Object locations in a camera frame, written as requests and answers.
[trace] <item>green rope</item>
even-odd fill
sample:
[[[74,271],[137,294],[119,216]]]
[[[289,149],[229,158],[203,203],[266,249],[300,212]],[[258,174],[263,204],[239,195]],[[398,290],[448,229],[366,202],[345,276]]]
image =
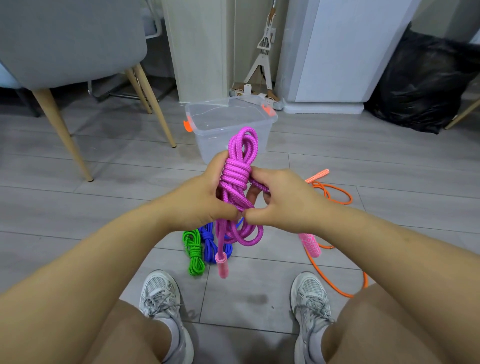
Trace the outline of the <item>green rope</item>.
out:
[[[185,251],[190,257],[188,272],[192,276],[201,276],[205,272],[205,263],[202,260],[202,240],[197,230],[185,231],[183,233]]]

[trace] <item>black plastic bag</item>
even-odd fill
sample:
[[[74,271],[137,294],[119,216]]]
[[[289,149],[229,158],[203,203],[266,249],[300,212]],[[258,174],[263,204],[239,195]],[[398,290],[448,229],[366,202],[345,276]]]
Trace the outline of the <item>black plastic bag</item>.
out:
[[[407,29],[365,108],[393,124],[438,134],[479,72],[479,45]]]

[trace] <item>white sock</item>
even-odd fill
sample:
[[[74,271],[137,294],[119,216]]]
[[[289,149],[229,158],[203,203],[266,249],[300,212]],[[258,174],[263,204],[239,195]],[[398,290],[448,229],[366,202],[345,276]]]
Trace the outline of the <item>white sock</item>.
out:
[[[180,331],[177,323],[172,318],[159,318],[159,321],[162,321],[165,325],[168,326],[170,332],[172,333],[172,343],[170,344],[170,349],[168,350],[167,355],[163,359],[162,363],[166,362],[172,356],[175,349],[180,345]]]
[[[324,355],[322,354],[322,337],[324,336],[325,330],[327,330],[327,327],[329,326],[330,325],[325,325],[325,327],[320,329],[319,332],[313,332],[310,336],[308,353],[315,364],[326,364]]]

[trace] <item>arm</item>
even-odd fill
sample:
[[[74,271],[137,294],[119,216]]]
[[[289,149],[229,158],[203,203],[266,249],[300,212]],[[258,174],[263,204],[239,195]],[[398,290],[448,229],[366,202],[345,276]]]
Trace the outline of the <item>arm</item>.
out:
[[[227,153],[179,189],[131,211],[0,297],[0,362],[78,363],[153,247],[238,211],[216,198]]]
[[[253,225],[315,234],[349,257],[450,352],[480,357],[480,256],[366,212],[326,200],[295,173],[253,169],[270,188],[264,209],[244,212]],[[250,188],[253,203],[259,191]]]

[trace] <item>person's left arm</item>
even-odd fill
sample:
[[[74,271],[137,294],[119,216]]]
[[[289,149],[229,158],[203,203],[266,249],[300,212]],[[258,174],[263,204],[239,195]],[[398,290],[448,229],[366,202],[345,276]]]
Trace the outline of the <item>person's left arm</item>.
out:
[[[227,152],[205,173],[130,211],[0,296],[0,362],[78,363],[125,287],[173,231],[236,220],[216,198]]]

